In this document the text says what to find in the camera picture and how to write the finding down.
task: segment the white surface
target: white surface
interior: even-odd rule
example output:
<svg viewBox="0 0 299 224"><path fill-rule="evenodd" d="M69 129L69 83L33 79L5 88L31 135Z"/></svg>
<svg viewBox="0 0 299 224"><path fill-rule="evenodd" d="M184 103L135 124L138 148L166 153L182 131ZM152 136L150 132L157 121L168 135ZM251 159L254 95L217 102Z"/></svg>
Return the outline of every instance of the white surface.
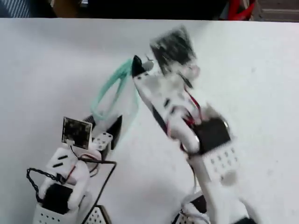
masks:
<svg viewBox="0 0 299 224"><path fill-rule="evenodd" d="M195 88L213 97L237 130L247 161L242 191L251 191L246 197L272 224L298 222L299 24L1 19L1 223L32 221L26 168L44 168L60 146L63 116L89 115L116 67L182 23L201 69ZM112 159L119 164L101 198L112 222L169 223L192 173L143 103Z"/></svg>

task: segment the black cable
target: black cable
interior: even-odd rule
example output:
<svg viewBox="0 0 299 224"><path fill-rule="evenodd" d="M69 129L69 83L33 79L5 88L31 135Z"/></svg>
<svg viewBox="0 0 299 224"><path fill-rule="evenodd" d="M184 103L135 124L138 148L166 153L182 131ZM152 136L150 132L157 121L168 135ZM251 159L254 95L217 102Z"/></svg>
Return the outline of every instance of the black cable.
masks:
<svg viewBox="0 0 299 224"><path fill-rule="evenodd" d="M38 186L36 185L36 183L34 183L34 181L32 180L32 178L30 177L30 172L31 171L34 171L34 172L37 172L39 174L45 175L46 177L49 177L49 178L51 178L54 181L60 182L61 184L63 183L62 181L60 181L60 179L58 177L56 177L56 176L54 176L52 174L44 172L44 171L42 171L40 169L28 168L27 169L27 175L26 175L26 177L29 180L29 182L31 183L31 185L34 188L34 190L36 191L36 200L37 200L38 203L42 203L43 200L38 195L38 192L39 192Z"/></svg>
<svg viewBox="0 0 299 224"><path fill-rule="evenodd" d="M99 198L101 197L101 195L102 195L102 193L103 193L103 191L104 191L104 188L105 188L105 186L106 186L106 184L107 184L107 182L108 182L108 180L109 180L111 174L112 174L113 171L115 170L116 165L117 165L117 162L114 162L114 161L102 161L102 160L91 160L91 159L84 159L84 158L79 158L79 160L84 161L84 162L94 162L94 163L98 163L98 164L114 164L114 166L112 167L110 173L108 174L108 176L107 176L105 182L103 183L103 186L102 186L102 188L101 188L101 190L100 190L100 193L99 193L97 199L95 200L95 202L94 202L94 204L93 204L93 208L94 208L95 205L97 204ZM82 224L84 224L84 223L86 222L86 220L88 219L88 217L89 217L90 213L92 212L93 208L90 209L89 213L87 214L87 216L86 216L85 219L83 220Z"/></svg>
<svg viewBox="0 0 299 224"><path fill-rule="evenodd" d="M69 145L69 148L71 149L71 151L73 152L73 154L74 154L77 158L79 158L79 157L77 156L77 154L75 154L75 152L74 152L74 150L73 150L73 147Z"/></svg>

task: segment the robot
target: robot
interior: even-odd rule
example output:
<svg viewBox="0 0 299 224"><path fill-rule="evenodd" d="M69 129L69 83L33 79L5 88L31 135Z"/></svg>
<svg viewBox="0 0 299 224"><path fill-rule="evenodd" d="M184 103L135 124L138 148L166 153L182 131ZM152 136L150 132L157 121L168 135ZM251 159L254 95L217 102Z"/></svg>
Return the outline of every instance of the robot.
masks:
<svg viewBox="0 0 299 224"><path fill-rule="evenodd" d="M162 130L179 142L201 187L201 192L186 197L171 223L262 223L254 206L235 191L240 161L230 126L208 102L199 104L189 93L199 76L199 67L186 29L175 29L150 45L157 63L150 59L142 63L135 56L132 79ZM33 224L111 223L98 201L116 167L116 162L106 158L116 146L121 119L95 135L92 115L83 121L64 118L63 147L50 159L46 172L27 170L38 202ZM91 194L88 186L98 181L98 170L104 164L111 164L112 170L103 188ZM31 179L31 171L46 176L40 188Z"/></svg>

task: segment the red wire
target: red wire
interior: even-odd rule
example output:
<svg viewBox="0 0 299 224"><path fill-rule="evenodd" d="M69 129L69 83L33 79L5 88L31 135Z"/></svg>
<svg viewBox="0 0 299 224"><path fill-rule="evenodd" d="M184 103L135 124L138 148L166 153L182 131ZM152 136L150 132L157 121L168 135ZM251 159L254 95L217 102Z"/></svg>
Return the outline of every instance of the red wire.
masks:
<svg viewBox="0 0 299 224"><path fill-rule="evenodd" d="M65 179L65 183L68 181L68 179L70 178L71 174L74 172L76 166L74 165L73 168L71 169L70 173L67 175L66 179Z"/></svg>
<svg viewBox="0 0 299 224"><path fill-rule="evenodd" d="M83 154L80 155L80 158L82 158L82 156L86 156L86 157L89 157L89 158L91 158L91 159L98 160L95 156L92 156L92 155L90 155L90 154L85 154L85 153L83 153ZM92 170L90 170L89 172L91 173L91 172L93 172L95 169L98 169L98 168L99 168L99 164L97 163L96 166L95 166L94 168L92 168Z"/></svg>
<svg viewBox="0 0 299 224"><path fill-rule="evenodd" d="M202 112L201 112L201 107L200 107L199 103L196 101L196 99L193 96L191 96L191 94L188 92L188 90L186 88L185 88L185 91L190 96L192 102L196 105L196 107L198 109L198 113L199 113L199 119L202 120Z"/></svg>

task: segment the plastic part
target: plastic part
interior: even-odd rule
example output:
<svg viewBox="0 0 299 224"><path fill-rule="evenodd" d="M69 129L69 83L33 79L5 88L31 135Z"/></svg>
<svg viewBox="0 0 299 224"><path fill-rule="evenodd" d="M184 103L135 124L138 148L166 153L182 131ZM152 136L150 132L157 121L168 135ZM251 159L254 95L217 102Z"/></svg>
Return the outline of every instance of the plastic part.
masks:
<svg viewBox="0 0 299 224"><path fill-rule="evenodd" d="M138 101L136 89L131 77L132 60L128 60L109 80L101 87L98 96L91 105L93 118L96 122L97 131L105 132L120 116L122 116L121 134L124 135L133 121L137 110ZM109 91L112 86L119 81L118 88L114 95ZM104 102L103 98L108 97L108 102Z"/></svg>
<svg viewBox="0 0 299 224"><path fill-rule="evenodd" d="M66 178L77 161L78 159L71 150L58 148L46 168L51 173L60 174Z"/></svg>
<svg viewBox="0 0 299 224"><path fill-rule="evenodd" d="M99 151L106 149L107 146L109 147L109 150L111 150L112 140L113 136L111 134L103 132L93 140L93 143L96 145L96 149Z"/></svg>
<svg viewBox="0 0 299 224"><path fill-rule="evenodd" d="M84 224L111 224L109 217L100 208L95 206Z"/></svg>
<svg viewBox="0 0 299 224"><path fill-rule="evenodd" d="M53 168L52 164L59 161L59 158L61 157L63 157L63 162L61 162L62 165ZM73 164L72 161L74 161L74 154L72 154L72 151L64 148L59 148L57 149L56 153L48 163L47 171L53 175L60 174L64 178L66 178L67 175L70 173L70 167L72 169L72 164ZM69 209L71 210L76 209L79 206L86 192L88 182L89 182L89 170L86 163L84 163L83 161L77 161L77 163L75 163L75 168L67 181L68 187L73 189L73 192L71 193L71 196L68 201ZM43 184L40 187L39 197L43 199L47 189L54 183L57 182L46 177Z"/></svg>
<svg viewBox="0 0 299 224"><path fill-rule="evenodd" d="M62 215L44 209L40 206L40 204L37 204L33 216L33 224L75 224L77 215L78 208L75 210L69 210L69 212Z"/></svg>

